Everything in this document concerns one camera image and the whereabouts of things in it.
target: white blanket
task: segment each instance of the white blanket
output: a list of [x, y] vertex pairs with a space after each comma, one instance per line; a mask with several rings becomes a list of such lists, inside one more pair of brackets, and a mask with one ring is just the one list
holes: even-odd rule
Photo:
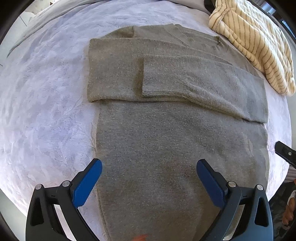
[[[169, 1], [112, 0], [78, 6], [25, 39], [8, 56], [0, 78], [0, 189], [26, 215], [36, 184], [71, 180], [95, 157], [99, 113], [86, 98], [91, 38], [124, 26], [169, 23], [216, 36], [208, 18]], [[286, 98], [267, 81], [266, 94], [270, 199], [289, 167], [274, 153], [274, 143], [291, 145], [291, 127]], [[95, 195], [80, 211], [105, 240]]]

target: gray fabric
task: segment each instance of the gray fabric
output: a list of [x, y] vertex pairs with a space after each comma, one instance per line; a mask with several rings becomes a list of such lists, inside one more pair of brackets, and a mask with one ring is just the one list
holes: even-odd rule
[[197, 177], [201, 158], [241, 186], [267, 186], [263, 80], [219, 38], [182, 28], [127, 27], [90, 41], [96, 189], [110, 241], [199, 240], [219, 211]]

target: bed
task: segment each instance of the bed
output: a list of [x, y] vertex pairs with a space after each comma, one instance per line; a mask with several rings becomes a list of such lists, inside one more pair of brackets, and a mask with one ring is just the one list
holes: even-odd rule
[[[7, 57], [0, 80], [0, 189], [22, 213], [27, 214], [36, 184], [50, 187], [71, 180], [95, 157], [99, 113], [86, 97], [89, 40], [125, 26], [169, 23], [217, 36], [202, 3], [61, 0], [32, 19]], [[270, 199], [289, 168], [274, 144], [291, 146], [291, 123], [286, 97], [267, 81], [265, 89]], [[79, 210], [97, 237], [107, 240], [98, 205], [92, 192]]]

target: striped blanket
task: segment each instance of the striped blanket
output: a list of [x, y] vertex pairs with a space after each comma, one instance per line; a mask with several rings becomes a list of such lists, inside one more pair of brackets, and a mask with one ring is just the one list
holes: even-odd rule
[[247, 0], [217, 0], [209, 27], [224, 35], [280, 94], [295, 93], [291, 49], [280, 28]]

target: silver screw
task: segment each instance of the silver screw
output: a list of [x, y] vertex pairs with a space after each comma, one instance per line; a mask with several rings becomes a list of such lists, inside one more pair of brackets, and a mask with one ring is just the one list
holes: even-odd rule
[[70, 182], [69, 181], [64, 181], [63, 183], [62, 183], [62, 186], [63, 187], [68, 187], [70, 185]]
[[41, 185], [41, 184], [37, 184], [37, 185], [35, 186], [35, 189], [36, 189], [36, 190], [39, 190], [40, 188], [42, 188], [42, 185]]
[[263, 190], [263, 186], [262, 186], [262, 185], [260, 185], [260, 184], [258, 184], [258, 185], [257, 185], [257, 188], [258, 188], [258, 190], [260, 190], [260, 191], [262, 191], [262, 190]]
[[228, 182], [228, 185], [230, 187], [234, 188], [234, 187], [236, 187], [237, 184], [235, 182], [233, 182], [233, 181], [230, 181], [230, 182]]

